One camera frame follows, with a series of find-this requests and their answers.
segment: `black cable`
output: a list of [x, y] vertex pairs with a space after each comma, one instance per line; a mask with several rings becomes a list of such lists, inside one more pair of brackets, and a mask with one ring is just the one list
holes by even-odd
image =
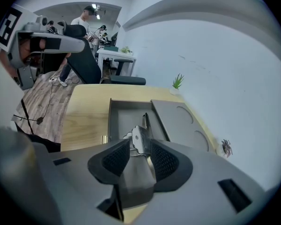
[[26, 116], [26, 118], [27, 118], [27, 122], [28, 122], [28, 126], [30, 127], [31, 134], [34, 135], [33, 130], [32, 130], [32, 127], [31, 127], [30, 122], [29, 122], [29, 116], [28, 116], [28, 113], [27, 113], [27, 110], [26, 110], [26, 107], [25, 107], [25, 104], [24, 104], [23, 99], [21, 99], [21, 104], [22, 104], [22, 107], [23, 107], [25, 116]]
[[45, 112], [45, 115], [42, 117], [43, 119], [45, 118], [46, 114], [47, 114], [47, 110], [48, 110], [48, 107], [50, 105], [50, 100], [51, 100], [51, 95], [52, 95], [52, 90], [53, 90], [53, 83], [52, 83], [52, 87], [51, 87], [51, 93], [50, 93], [50, 97], [49, 97], [49, 103], [48, 103], [48, 106], [46, 108], [46, 112]]
[[[74, 83], [74, 82], [73, 82], [73, 80], [72, 80], [72, 78], [67, 79], [67, 80], [71, 80], [72, 84], [78, 84], [78, 83], [80, 82], [80, 78], [79, 78], [79, 77], [78, 77], [78, 82], [77, 82], [77, 83]], [[37, 120], [34, 120], [34, 119], [29, 119], [28, 114], [27, 114], [27, 111], [26, 111], [25, 104], [24, 104], [24, 102], [22, 102], [22, 101], [21, 101], [21, 104], [22, 104], [23, 110], [24, 110], [25, 115], [26, 115], [26, 117], [27, 117], [27, 118], [20, 117], [20, 116], [17, 116], [17, 115], [14, 115], [14, 116], [15, 116], [15, 117], [18, 117], [18, 118], [22, 118], [22, 119], [27, 120], [28, 125], [29, 125], [29, 127], [30, 127], [30, 129], [31, 129], [32, 134], [33, 134], [33, 131], [32, 131], [32, 128], [31, 128], [31, 126], [30, 126], [29, 121], [39, 122], [38, 124], [40, 124], [40, 123], [43, 121], [43, 119], [45, 118], [45, 116], [46, 116], [46, 114], [47, 114], [48, 107], [50, 106], [51, 95], [52, 95], [52, 92], [53, 92], [53, 86], [58, 87], [58, 86], [60, 86], [60, 85], [61, 85], [61, 84], [58, 84], [58, 85], [53, 85], [53, 83], [52, 83], [52, 86], [51, 86], [51, 93], [50, 93], [50, 96], [49, 96], [49, 103], [48, 103], [48, 106], [46, 107], [45, 114], [44, 114], [44, 116], [43, 116], [43, 117], [39, 117]]]
[[22, 119], [25, 119], [25, 120], [27, 120], [27, 118], [24, 118], [24, 117], [20, 117], [20, 116], [17, 116], [17, 115], [14, 115], [15, 117], [17, 117], [17, 118], [22, 118]]

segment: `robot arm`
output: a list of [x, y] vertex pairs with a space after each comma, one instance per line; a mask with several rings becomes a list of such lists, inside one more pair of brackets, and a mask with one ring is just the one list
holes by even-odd
[[[0, 25], [0, 48], [8, 53], [9, 62], [17, 70], [19, 85], [23, 90], [31, 88], [39, 74], [55, 68], [45, 67], [44, 62], [39, 67], [30, 66], [29, 61], [24, 63], [20, 57], [21, 41], [31, 39], [30, 51], [34, 55], [56, 54], [54, 58], [57, 64], [62, 62], [67, 53], [79, 53], [84, 49], [81, 40], [47, 33], [46, 25], [46, 17], [38, 16], [16, 4], [12, 5]], [[38, 45], [40, 39], [45, 40], [44, 49]]]

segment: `black office chair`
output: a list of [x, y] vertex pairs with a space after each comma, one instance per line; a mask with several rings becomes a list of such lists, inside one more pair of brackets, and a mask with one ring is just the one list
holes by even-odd
[[133, 60], [131, 60], [131, 59], [114, 59], [114, 61], [118, 62], [118, 69], [117, 69], [117, 72], [116, 72], [117, 76], [120, 76], [122, 68], [123, 68], [123, 64], [125, 62], [129, 62], [129, 63], [133, 62]]
[[[73, 25], [67, 25], [64, 21], [58, 24], [64, 26], [64, 35], [73, 37], [71, 33], [71, 26]], [[74, 38], [82, 40], [85, 46], [82, 52], [72, 53], [72, 55], [67, 58], [68, 64], [83, 83], [99, 84], [101, 80], [101, 70], [92, 55], [89, 42], [83, 37]], [[110, 79], [105, 79], [102, 83], [146, 85], [146, 79], [142, 77], [111, 75]]]

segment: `white desk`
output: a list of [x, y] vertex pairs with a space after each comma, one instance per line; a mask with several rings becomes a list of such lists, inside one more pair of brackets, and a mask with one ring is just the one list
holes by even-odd
[[101, 76], [102, 76], [102, 71], [103, 71], [103, 58], [112, 58], [112, 59], [131, 59], [133, 60], [133, 63], [124, 63], [122, 71], [121, 71], [121, 75], [122, 76], [131, 76], [131, 73], [133, 71], [134, 65], [135, 65], [135, 61], [136, 58], [128, 55], [126, 53], [123, 52], [115, 52], [115, 51], [109, 51], [109, 50], [104, 50], [103, 48], [99, 49], [97, 51], [97, 53], [99, 54], [98, 57], [98, 66], [101, 69]]

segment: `small figurine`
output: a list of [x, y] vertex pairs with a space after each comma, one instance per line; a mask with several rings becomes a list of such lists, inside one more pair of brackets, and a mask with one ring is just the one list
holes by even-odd
[[230, 156], [230, 154], [233, 155], [232, 153], [232, 148], [230, 147], [231, 143], [229, 142], [229, 140], [225, 140], [222, 141], [222, 146], [223, 146], [223, 149], [224, 149], [224, 152], [227, 156], [227, 158]]

